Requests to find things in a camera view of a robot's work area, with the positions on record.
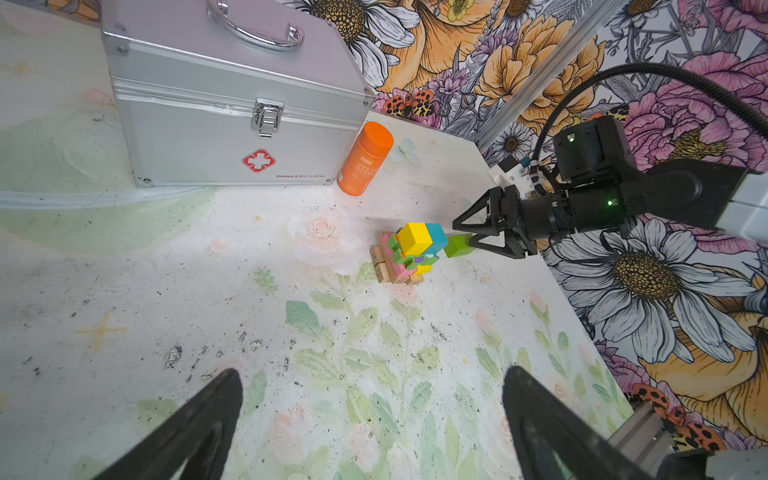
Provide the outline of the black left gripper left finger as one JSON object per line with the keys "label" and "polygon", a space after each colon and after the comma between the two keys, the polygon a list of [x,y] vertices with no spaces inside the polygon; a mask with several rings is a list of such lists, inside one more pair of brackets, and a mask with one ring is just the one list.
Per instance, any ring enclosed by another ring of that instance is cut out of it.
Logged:
{"label": "black left gripper left finger", "polygon": [[239,373],[232,368],[224,370],[97,477],[220,479],[242,402]]}

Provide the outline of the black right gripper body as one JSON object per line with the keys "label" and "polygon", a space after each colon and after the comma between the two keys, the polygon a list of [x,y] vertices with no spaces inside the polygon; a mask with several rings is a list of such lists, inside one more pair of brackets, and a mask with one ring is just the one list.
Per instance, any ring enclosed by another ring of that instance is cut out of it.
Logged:
{"label": "black right gripper body", "polygon": [[537,242],[561,242],[572,234],[608,230],[626,235],[630,215],[617,188],[592,186],[524,199],[516,187],[502,190],[496,214],[504,245],[499,253],[523,259],[538,253]]}

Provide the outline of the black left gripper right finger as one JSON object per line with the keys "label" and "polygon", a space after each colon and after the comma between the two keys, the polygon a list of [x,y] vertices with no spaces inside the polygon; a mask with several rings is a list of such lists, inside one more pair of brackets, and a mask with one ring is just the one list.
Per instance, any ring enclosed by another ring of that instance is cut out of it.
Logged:
{"label": "black left gripper right finger", "polygon": [[510,367],[502,404],[517,460],[526,479],[647,479],[529,372]]}

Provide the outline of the green cube block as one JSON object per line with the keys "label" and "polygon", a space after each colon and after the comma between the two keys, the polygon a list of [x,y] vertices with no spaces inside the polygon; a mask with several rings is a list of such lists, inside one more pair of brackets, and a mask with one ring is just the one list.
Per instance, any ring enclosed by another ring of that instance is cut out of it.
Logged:
{"label": "green cube block", "polygon": [[457,234],[448,238],[448,243],[443,248],[443,252],[447,258],[456,258],[466,256],[474,251],[474,247],[470,244],[472,234]]}

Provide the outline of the teal cube block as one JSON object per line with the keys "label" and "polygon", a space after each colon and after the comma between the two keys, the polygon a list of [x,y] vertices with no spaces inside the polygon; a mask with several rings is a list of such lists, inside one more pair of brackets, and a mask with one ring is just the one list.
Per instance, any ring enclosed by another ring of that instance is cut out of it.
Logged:
{"label": "teal cube block", "polygon": [[430,235],[432,244],[425,250],[425,255],[438,255],[447,244],[448,239],[441,225],[436,223],[427,223],[427,231]]}

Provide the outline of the yellow cube block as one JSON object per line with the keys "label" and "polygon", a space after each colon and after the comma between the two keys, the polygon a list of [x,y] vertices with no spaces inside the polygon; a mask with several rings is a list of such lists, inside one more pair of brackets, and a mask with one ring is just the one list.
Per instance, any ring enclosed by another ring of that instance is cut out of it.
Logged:
{"label": "yellow cube block", "polygon": [[407,223],[396,234],[399,249],[405,256],[420,256],[432,245],[433,239],[425,223]]}

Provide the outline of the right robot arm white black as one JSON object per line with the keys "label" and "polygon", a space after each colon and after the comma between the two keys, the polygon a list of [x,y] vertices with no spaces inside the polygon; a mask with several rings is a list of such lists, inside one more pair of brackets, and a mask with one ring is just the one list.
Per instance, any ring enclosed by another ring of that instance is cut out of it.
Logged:
{"label": "right robot arm white black", "polygon": [[628,237],[639,216],[656,217],[759,243],[767,240],[767,175],[687,158],[642,172],[619,121],[601,117],[553,139],[565,180],[526,199],[515,186],[488,190],[453,227],[475,248],[522,259],[537,241],[608,230]]}

